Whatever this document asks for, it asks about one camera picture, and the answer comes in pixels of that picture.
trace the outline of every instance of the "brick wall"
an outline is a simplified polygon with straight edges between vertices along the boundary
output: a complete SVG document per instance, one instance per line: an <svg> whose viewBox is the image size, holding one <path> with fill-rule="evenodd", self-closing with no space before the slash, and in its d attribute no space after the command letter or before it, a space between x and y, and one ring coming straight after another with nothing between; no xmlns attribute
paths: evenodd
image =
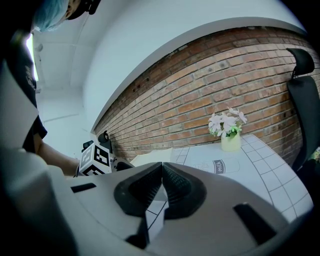
<svg viewBox="0 0 320 256"><path fill-rule="evenodd" d="M107 130L115 153L133 159L156 149L216 142L208 133L209 117L239 107L248 118L242 133L261 138L292 164L302 137L286 86L295 59L286 48L312 55L311 75L320 91L320 61L303 37L270 27L230 29L152 65L111 105L95 132Z"/></svg>

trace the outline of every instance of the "black slot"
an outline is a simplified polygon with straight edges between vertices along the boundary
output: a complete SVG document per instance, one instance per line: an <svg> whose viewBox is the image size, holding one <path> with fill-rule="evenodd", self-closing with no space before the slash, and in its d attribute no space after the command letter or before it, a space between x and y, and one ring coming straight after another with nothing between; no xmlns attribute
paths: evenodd
<svg viewBox="0 0 320 256"><path fill-rule="evenodd" d="M262 245L277 234L249 204L238 204L233 209L258 245Z"/></svg>
<svg viewBox="0 0 320 256"><path fill-rule="evenodd" d="M72 186L71 190L73 191L73 193L77 193L77 192L93 189L95 187L96 187L95 184L87 183L87 184L83 184L83 185L79 185L79 186Z"/></svg>

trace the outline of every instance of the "black office chair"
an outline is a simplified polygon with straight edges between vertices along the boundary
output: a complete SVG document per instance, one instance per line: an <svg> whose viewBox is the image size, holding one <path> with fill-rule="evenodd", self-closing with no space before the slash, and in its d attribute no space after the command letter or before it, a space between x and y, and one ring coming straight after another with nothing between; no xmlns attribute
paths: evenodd
<svg viewBox="0 0 320 256"><path fill-rule="evenodd" d="M287 48L287 50L293 54L296 62L287 87L300 123L303 141L302 148L292 166L292 169L297 172L320 146L320 98L314 79L305 75L315 69L310 54L303 49Z"/></svg>

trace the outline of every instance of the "white ceiling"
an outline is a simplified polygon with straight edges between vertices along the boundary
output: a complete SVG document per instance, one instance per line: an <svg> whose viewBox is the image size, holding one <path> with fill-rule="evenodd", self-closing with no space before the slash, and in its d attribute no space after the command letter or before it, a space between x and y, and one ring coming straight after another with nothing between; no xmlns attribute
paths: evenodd
<svg viewBox="0 0 320 256"><path fill-rule="evenodd" d="M132 0L101 0L96 13L65 21L57 30L34 32L38 88L81 87L98 42Z"/></svg>

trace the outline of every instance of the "person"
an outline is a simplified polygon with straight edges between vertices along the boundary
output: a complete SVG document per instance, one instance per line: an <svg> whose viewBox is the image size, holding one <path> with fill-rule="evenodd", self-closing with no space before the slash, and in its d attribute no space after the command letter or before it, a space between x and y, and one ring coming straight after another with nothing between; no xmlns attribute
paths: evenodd
<svg viewBox="0 0 320 256"><path fill-rule="evenodd" d="M7 34L9 50L4 54L9 70L35 107L37 107L35 93L37 84L34 77L31 76L33 61L25 44L26 38L33 30L52 31L64 21L78 18L85 11L89 11L90 3L93 3L94 0L38 0L36 2L37 4L33 2L33 5L29 3L29 6L25 6L30 12L33 11L34 15L31 16L31 20L26 19L24 23L19 23L19 26L12 27L12 31ZM47 131L38 116L24 141L23 148L27 152L40 156L48 165L61 168L65 176L74 177L80 161L46 144L43 141L46 134Z"/></svg>

